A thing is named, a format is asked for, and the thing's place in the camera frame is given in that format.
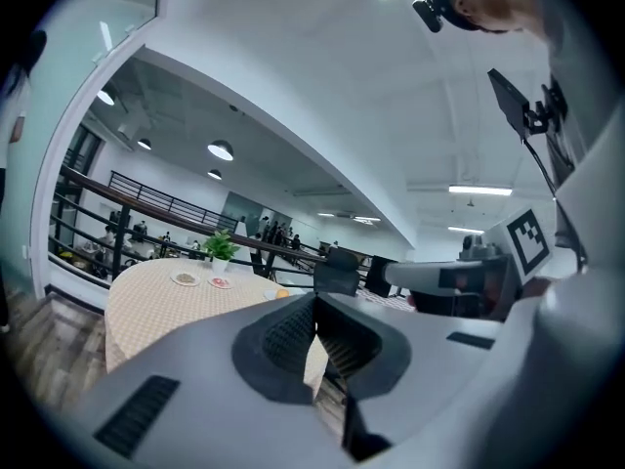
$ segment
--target checkered tablecloth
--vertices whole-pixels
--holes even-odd
[[[200,278],[197,286],[172,281],[172,273]],[[112,284],[104,312],[106,369],[112,371],[170,331],[193,321],[222,315],[266,302],[266,290],[280,285],[257,277],[234,264],[226,277],[233,287],[216,288],[208,282],[210,264],[188,259],[157,259],[124,271]],[[304,382],[316,393],[327,364],[327,354],[317,338],[309,351]]]

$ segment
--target plate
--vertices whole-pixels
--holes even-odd
[[[293,293],[291,293],[291,290],[289,290],[288,288],[283,288],[283,289],[289,292],[289,296],[294,295]],[[263,295],[268,301],[272,301],[273,299],[275,299],[275,294],[277,293],[277,290],[265,290],[263,292]]]
[[[180,281],[177,279],[179,275],[187,275],[189,277],[192,277],[193,281]],[[192,273],[187,273],[186,271],[175,271],[170,275],[170,278],[174,283],[182,286],[196,286],[199,284],[199,277]]]
[[[228,277],[209,277],[208,282],[214,287],[223,290],[228,290],[234,286]]]

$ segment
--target green plant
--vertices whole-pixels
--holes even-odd
[[[213,236],[204,242],[204,250],[206,250],[210,256],[223,261],[229,261],[234,257],[234,252],[238,249],[239,247],[230,241],[228,230],[223,230],[222,232],[216,231]]]

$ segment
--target white pot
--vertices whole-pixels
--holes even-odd
[[[218,259],[217,257],[213,257],[213,273],[215,273],[215,275],[222,275],[228,267],[228,262],[229,261],[224,261],[222,259]]]

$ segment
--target glass wall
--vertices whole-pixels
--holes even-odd
[[[252,201],[240,194],[236,194],[235,192],[230,192],[228,194],[228,198],[226,198],[226,203],[224,204],[224,210],[222,210],[222,215],[232,217],[232,219],[236,221],[240,221],[244,217],[248,236],[255,234],[259,230],[261,219],[266,215],[270,217],[271,223],[273,223],[273,221],[277,221],[279,225],[285,223],[286,228],[291,225],[292,221],[289,216],[268,209],[260,203]]]
[[[8,155],[0,217],[5,282],[31,289],[31,212],[39,170],[61,117],[80,86],[123,40],[155,16],[156,0],[62,0],[40,28],[47,45],[30,76],[21,140]]]

